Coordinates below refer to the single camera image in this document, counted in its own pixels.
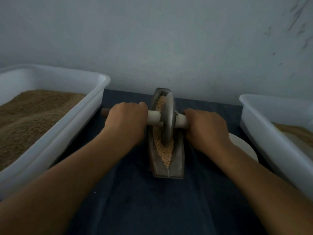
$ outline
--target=forearm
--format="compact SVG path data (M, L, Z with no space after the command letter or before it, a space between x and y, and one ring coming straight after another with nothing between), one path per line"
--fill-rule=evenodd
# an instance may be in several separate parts
M95 184L127 153L101 132L86 146L0 203L0 234L63 234Z
M241 190L269 234L313 233L313 205L302 193L233 144L208 154Z

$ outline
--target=metal disc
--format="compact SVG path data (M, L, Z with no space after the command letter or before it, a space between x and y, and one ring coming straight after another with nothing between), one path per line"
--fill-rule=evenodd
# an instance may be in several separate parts
M165 103L161 110L161 121L163 122L163 127L161 128L161 141L164 146L170 142L173 136L175 119L175 100L173 94L169 92L166 95Z

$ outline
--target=person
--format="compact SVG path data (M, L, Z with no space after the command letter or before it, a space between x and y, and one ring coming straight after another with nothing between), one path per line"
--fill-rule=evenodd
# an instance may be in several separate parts
M239 188L268 234L313 234L313 203L233 145L221 116L184 113L186 139ZM0 234L63 234L89 191L142 141L147 115L143 102L115 105L91 142L0 203Z

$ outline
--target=white tray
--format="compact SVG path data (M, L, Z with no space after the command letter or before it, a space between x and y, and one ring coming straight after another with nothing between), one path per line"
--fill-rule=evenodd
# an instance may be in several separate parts
M43 65L18 65L0 70L0 105L26 90L56 90L86 94L61 120L13 164L0 172L0 199L42 173L64 152L102 102L107 75Z
M271 122L313 132L313 102L244 94L240 126L274 172L313 201L313 161Z

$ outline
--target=dark blue tablecloth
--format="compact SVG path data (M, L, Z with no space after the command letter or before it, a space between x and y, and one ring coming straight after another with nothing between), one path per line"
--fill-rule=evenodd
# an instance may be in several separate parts
M120 102L150 105L151 98L105 90L102 107ZM239 127L242 106L179 98L175 103L179 112L186 108L217 112L230 133L251 145ZM104 119L97 111L59 161L92 140L103 127ZM160 179L149 171L147 140L143 140L92 189L67 234L266 234L236 186L208 157L188 142L184 144L185 178Z

